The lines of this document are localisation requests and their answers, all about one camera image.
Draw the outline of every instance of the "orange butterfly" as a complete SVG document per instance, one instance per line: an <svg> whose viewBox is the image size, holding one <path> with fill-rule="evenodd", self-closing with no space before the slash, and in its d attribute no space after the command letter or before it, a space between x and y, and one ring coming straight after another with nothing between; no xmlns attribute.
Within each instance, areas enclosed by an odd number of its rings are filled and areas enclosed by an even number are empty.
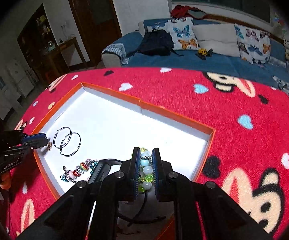
<svg viewBox="0 0 289 240"><path fill-rule="evenodd" d="M271 51L271 45L264 43L264 54L266 54L268 51Z"/></svg>
<svg viewBox="0 0 289 240"><path fill-rule="evenodd" d="M195 39L191 39L190 41L184 41L184 40L178 40L178 41L182 44L181 45L182 49L187 49L188 46L190 49L191 49L191 46L193 46L195 48L198 47Z"/></svg>

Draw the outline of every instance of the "rainbow striped bead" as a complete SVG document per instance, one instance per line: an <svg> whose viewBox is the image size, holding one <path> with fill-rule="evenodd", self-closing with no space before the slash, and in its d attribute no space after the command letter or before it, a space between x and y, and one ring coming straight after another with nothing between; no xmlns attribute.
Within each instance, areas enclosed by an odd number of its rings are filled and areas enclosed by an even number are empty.
<svg viewBox="0 0 289 240"><path fill-rule="evenodd" d="M80 163L80 168L81 168L83 171L89 170L89 168L86 166L85 163Z"/></svg>

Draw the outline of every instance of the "door glass panel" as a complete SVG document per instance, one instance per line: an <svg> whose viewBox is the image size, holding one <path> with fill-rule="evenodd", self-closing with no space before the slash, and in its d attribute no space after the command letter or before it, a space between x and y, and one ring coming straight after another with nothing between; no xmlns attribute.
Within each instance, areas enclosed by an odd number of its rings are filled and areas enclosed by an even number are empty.
<svg viewBox="0 0 289 240"><path fill-rule="evenodd" d="M114 19L110 0L88 0L88 2L95 25Z"/></svg>

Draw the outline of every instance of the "sofa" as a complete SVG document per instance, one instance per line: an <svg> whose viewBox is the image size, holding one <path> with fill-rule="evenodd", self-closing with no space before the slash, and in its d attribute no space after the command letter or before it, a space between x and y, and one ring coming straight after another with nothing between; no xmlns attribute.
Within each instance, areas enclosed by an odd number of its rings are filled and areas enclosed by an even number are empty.
<svg viewBox="0 0 289 240"><path fill-rule="evenodd" d="M114 43L124 45L126 57L129 61L126 65L121 65L120 57L104 52L102 60L106 68L111 67L169 67L192 69L203 72L214 72L243 79L248 79L274 88L279 88L273 76L289 84L289 65L286 66L285 48L283 44L270 39L271 41L271 57L283 62L284 65L275 65L273 63L265 63L263 65L249 64L249 62L241 60L240 57L230 57L214 53L212 57L201 60L195 53L196 50L180 50L177 51L183 56L171 53L169 56L148 56L135 52L140 45L145 33L150 30L150 26L156 22L166 21L168 19L151 19L144 20L139 23L139 30L128 33L116 40ZM209 20L193 20L194 25L221 24L220 22Z"/></svg>

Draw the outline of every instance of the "door frame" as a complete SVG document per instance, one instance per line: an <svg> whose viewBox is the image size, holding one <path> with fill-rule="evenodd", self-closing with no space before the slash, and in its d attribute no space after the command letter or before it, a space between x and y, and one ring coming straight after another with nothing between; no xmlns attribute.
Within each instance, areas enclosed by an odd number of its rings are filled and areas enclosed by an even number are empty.
<svg viewBox="0 0 289 240"><path fill-rule="evenodd" d="M89 44L90 41L88 41L87 35L85 34L85 32L83 30L83 27L82 27L78 12L77 12L77 10L75 8L75 5L74 5L74 2L73 2L73 0L68 0L68 1L69 1L69 4L70 4L70 8L71 8L72 14L73 14L73 18L74 18L74 20L76 22L78 31L80 33L83 45L84 45L84 47L86 49L86 52L87 52L87 54L89 56L90 61L93 63L93 65L95 65L95 61L94 61L94 58L93 58L92 52L91 52L92 48L91 48L91 46ZM114 12L113 17L114 17L114 22L115 22L116 28L118 30L118 36L122 37L122 33L121 33L121 29L120 29L117 13L116 13L116 10L115 10L114 4L113 4L113 0L110 0L110 5L111 5L111 8L112 8L112 10Z"/></svg>

